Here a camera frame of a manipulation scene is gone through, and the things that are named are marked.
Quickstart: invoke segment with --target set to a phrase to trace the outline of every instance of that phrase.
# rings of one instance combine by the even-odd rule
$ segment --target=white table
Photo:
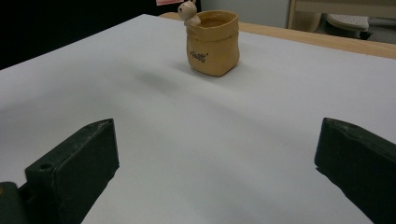
[[[0,71],[0,181],[115,120],[120,169],[89,223],[371,223],[315,168],[325,117],[396,142],[396,62],[240,33],[224,77],[181,21],[143,15]]]

